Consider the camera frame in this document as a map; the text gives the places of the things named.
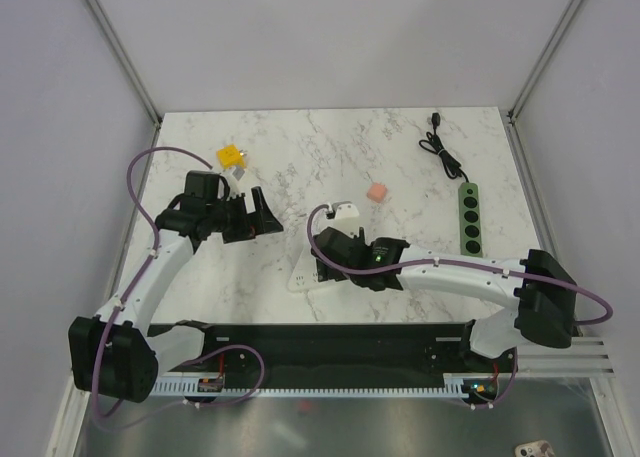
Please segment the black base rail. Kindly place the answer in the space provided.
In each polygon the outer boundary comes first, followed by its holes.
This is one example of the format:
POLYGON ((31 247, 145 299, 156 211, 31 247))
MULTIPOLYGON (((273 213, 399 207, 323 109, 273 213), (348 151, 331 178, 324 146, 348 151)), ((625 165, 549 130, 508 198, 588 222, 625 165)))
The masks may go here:
POLYGON ((198 324, 205 362, 186 372, 221 371, 248 388, 430 386, 444 375, 510 373, 513 350, 494 360, 465 352, 462 323, 198 324))

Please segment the green power strip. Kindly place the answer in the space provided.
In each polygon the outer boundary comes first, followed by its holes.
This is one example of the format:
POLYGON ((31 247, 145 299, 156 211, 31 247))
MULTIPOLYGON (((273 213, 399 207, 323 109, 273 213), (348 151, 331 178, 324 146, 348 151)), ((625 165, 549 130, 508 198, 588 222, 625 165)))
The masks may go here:
POLYGON ((480 196, 475 183, 463 182, 458 189, 460 253, 482 257, 484 246, 481 234, 480 196))

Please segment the pink plug adapter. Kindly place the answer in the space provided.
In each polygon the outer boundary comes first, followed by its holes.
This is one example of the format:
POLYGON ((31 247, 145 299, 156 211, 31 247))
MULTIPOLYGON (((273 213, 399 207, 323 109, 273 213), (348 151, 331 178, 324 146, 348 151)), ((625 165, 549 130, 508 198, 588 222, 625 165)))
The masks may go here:
POLYGON ((388 189, 381 183, 372 183, 367 191, 367 198, 375 203, 382 203, 387 195, 388 189))

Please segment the white triangular power strip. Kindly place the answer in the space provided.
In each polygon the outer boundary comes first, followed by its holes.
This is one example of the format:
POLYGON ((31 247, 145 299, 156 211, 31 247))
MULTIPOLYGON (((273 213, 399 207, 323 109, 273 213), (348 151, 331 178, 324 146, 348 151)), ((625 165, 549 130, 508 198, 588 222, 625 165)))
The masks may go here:
POLYGON ((316 259, 309 247, 305 248, 293 268, 292 274, 287 283, 287 290, 291 293, 303 293, 318 289, 328 289, 342 286, 344 281, 323 281, 321 282, 317 273, 316 259))

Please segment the yellow cube socket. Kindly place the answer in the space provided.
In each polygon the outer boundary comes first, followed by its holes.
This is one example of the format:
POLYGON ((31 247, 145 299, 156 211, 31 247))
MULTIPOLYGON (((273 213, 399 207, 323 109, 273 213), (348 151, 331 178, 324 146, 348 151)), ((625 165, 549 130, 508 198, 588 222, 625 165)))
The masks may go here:
POLYGON ((216 157, 223 169, 231 167, 247 167, 247 154, 244 150, 239 149, 234 144, 227 145, 216 152, 216 157))

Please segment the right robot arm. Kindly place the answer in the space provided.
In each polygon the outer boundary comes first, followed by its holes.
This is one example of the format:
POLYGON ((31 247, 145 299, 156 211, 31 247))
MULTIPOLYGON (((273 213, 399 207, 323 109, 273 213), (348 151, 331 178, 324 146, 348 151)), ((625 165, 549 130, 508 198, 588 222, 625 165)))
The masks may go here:
POLYGON ((469 370, 481 370, 527 342, 553 349, 572 343, 574 282, 545 251, 490 261, 438 254, 389 237, 367 243, 362 233, 333 227, 311 236, 310 245, 322 281, 348 280, 371 291, 435 290, 499 306, 466 325, 457 354, 469 370))

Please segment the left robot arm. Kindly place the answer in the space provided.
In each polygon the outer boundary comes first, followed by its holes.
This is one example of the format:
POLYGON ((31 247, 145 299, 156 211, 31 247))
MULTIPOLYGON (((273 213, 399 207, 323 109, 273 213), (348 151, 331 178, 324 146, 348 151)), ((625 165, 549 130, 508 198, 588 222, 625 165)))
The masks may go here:
POLYGON ((152 318, 175 277, 211 235, 231 244, 282 230, 261 187, 244 193, 228 173, 188 172, 183 192, 153 221, 137 271, 95 316, 78 317, 69 327, 76 388, 140 403, 158 377, 186 362, 198 370, 215 366, 220 348, 201 327, 175 324, 152 336, 152 318))

